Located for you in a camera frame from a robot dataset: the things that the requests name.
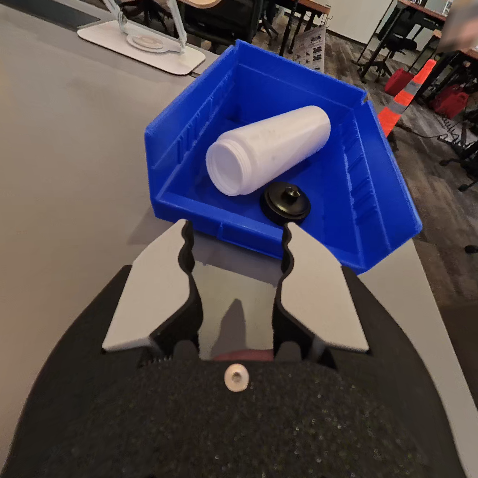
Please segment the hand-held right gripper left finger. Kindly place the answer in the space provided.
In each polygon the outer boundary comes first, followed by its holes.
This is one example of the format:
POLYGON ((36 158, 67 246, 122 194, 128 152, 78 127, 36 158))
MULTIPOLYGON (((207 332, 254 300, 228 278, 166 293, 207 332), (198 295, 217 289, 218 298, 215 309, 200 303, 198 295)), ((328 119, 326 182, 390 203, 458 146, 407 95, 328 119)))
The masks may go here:
POLYGON ((194 230, 180 219, 133 262, 103 341, 105 352, 147 348, 161 358, 198 359, 203 322, 193 277, 194 230))

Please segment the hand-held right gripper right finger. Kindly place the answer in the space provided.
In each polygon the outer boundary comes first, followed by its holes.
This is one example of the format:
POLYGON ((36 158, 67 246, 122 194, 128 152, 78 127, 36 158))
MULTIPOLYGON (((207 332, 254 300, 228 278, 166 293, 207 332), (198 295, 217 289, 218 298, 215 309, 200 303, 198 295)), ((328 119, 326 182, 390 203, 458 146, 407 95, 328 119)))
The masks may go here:
POLYGON ((323 348, 367 353, 360 323, 341 263, 297 224, 284 225, 282 276, 272 309, 273 354, 295 343, 301 359, 314 342, 323 348))

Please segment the black bottle lid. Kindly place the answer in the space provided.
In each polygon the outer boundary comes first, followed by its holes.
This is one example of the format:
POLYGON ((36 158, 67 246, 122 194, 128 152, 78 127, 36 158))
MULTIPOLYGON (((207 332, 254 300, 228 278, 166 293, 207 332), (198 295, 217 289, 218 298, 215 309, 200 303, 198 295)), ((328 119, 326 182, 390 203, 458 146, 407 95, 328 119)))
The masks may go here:
POLYGON ((311 203, 299 186, 276 181, 262 192, 260 209, 272 223, 284 226, 289 222, 301 224, 310 214, 311 203))

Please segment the blue plastic bin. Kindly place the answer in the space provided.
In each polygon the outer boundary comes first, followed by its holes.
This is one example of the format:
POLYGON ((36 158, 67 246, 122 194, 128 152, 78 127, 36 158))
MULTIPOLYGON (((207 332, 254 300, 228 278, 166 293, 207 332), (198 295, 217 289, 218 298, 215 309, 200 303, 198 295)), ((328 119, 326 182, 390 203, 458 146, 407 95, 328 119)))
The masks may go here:
POLYGON ((206 172, 206 150, 224 132, 307 105, 331 135, 279 177, 311 202, 301 228, 356 273, 417 235, 422 224, 367 92, 243 41, 230 46, 145 129, 155 216, 192 222, 218 240, 281 259, 283 229, 260 209, 261 190, 227 197, 206 172))

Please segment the white plastic bottle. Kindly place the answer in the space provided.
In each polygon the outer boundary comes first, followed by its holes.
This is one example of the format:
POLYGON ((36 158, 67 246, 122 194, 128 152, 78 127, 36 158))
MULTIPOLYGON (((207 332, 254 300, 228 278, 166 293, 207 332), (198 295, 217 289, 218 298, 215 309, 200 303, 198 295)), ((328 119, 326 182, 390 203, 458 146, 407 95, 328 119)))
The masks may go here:
POLYGON ((207 173, 222 194, 248 195, 317 153, 330 134, 318 106, 276 115, 221 134, 207 149, 207 173))

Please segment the person's right hand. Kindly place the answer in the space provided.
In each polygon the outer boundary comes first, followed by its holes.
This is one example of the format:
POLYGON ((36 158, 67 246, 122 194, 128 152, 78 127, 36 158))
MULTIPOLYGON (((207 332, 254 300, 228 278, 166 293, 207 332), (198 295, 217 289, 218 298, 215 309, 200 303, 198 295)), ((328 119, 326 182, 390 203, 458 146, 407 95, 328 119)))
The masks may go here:
POLYGON ((273 361, 273 350, 238 350, 228 353, 219 354, 214 357, 214 361, 243 362, 243 361, 273 361))

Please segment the orange traffic cone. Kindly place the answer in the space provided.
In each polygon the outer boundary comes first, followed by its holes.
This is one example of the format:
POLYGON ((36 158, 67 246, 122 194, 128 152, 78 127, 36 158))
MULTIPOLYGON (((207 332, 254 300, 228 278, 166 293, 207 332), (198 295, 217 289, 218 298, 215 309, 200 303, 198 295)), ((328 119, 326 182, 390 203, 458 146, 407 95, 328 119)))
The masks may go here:
POLYGON ((408 85, 398 93, 398 95, 392 97, 391 102, 379 113, 378 119, 385 137, 388 137, 393 128, 397 125, 404 111, 406 111, 417 92, 431 74, 436 63, 435 60, 429 59, 421 70, 414 75, 414 78, 408 83, 408 85))

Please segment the red plastic bin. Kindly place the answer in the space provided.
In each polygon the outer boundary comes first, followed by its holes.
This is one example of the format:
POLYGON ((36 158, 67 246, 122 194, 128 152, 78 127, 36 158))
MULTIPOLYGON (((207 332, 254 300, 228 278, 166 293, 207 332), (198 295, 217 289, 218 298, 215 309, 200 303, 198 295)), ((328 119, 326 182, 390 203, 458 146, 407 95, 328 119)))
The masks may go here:
POLYGON ((431 102, 432 110, 440 116, 452 120, 461 113, 469 99, 469 93, 460 85, 451 85, 441 91, 431 102))
POLYGON ((387 81, 384 92, 395 97, 400 93, 408 83, 414 78, 414 74, 403 68, 396 70, 387 81))

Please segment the hanging printed tag sheet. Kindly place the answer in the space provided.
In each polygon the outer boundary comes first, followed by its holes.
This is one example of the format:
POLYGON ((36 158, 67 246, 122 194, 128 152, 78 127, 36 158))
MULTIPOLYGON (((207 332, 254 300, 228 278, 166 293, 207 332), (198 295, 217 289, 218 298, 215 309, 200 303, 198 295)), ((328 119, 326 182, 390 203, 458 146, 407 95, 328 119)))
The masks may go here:
POLYGON ((299 33, 293 48, 292 61, 324 73, 325 40, 325 25, 312 27, 306 32, 299 33))

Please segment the instruction sheet on stand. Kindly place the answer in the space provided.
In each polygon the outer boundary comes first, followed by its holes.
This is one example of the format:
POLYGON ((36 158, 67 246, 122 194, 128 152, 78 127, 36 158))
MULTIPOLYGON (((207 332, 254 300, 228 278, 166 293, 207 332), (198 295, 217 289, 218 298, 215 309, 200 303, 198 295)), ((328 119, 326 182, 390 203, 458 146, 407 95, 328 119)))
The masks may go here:
POLYGON ((129 22, 116 1, 103 3, 114 19, 80 28, 77 34, 81 39, 172 75, 189 75, 206 60, 202 50, 187 44, 176 0, 168 0, 167 5, 178 38, 129 22))

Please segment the black floor stand pole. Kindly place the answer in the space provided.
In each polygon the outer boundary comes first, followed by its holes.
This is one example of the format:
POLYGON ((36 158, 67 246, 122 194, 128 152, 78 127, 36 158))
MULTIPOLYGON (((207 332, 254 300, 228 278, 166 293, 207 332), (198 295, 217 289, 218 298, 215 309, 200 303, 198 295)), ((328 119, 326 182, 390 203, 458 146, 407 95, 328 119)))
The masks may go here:
POLYGON ((287 25, 285 27, 285 30, 284 30, 283 41, 282 41, 280 51, 279 51, 279 55, 281 57, 284 56, 285 49, 286 49, 288 41, 289 41, 289 36, 290 36, 291 28, 292 28, 293 18, 295 16, 296 9, 297 9, 297 6, 299 4, 298 0, 294 0, 294 1, 290 0, 288 2, 289 2, 288 6, 290 7, 290 14, 289 14, 288 23, 287 23, 287 25))

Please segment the brown wooden table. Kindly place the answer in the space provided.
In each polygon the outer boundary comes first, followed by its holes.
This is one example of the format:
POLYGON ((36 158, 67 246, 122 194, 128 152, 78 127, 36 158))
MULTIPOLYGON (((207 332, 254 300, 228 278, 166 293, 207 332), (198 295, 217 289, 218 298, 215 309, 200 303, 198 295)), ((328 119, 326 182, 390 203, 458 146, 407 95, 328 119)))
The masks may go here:
POLYGON ((329 15, 331 6, 322 4, 318 0, 275 0, 276 5, 292 10, 294 3, 303 7, 306 11, 314 11, 319 14, 329 15))

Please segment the dark office desk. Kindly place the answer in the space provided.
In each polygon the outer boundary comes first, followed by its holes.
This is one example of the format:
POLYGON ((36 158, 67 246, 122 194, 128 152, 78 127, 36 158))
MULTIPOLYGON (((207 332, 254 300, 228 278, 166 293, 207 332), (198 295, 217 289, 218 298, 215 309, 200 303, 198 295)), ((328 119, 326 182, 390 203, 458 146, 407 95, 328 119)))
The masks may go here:
MULTIPOLYGON (((408 38, 413 39, 415 41, 416 41, 416 37, 418 36, 418 34, 421 33, 422 30, 424 30, 424 29, 429 30, 431 32, 434 32, 435 30, 441 30, 444 23, 445 23, 445 20, 446 20, 445 15, 440 14, 436 11, 431 10, 431 9, 428 9, 427 7, 422 6, 417 1, 414 2, 414 1, 399 0, 399 1, 396 2, 396 6, 392 10, 391 15, 389 16, 389 18, 386 21, 384 21, 382 27, 380 27, 380 26, 377 27, 377 29, 375 30, 375 32, 373 33, 372 36, 375 36, 378 40, 378 33, 385 26, 385 23, 388 20, 392 20, 393 17, 395 17, 397 15, 398 11, 400 11, 400 10, 410 11, 413 14, 412 20, 415 22, 415 26, 413 27, 413 29, 408 34, 408 38)), ((361 60, 363 54, 365 53, 365 51, 367 50, 367 47, 369 46, 369 44, 370 44, 370 41, 367 42, 367 45, 363 48, 361 54, 359 55, 357 61, 355 62, 355 64, 358 66, 358 69, 362 64, 367 62, 367 60, 366 60, 363 63, 361 63, 360 60, 361 60)), ((404 51, 403 53, 396 53, 396 54, 403 55, 406 52, 408 52, 408 51, 404 51)))

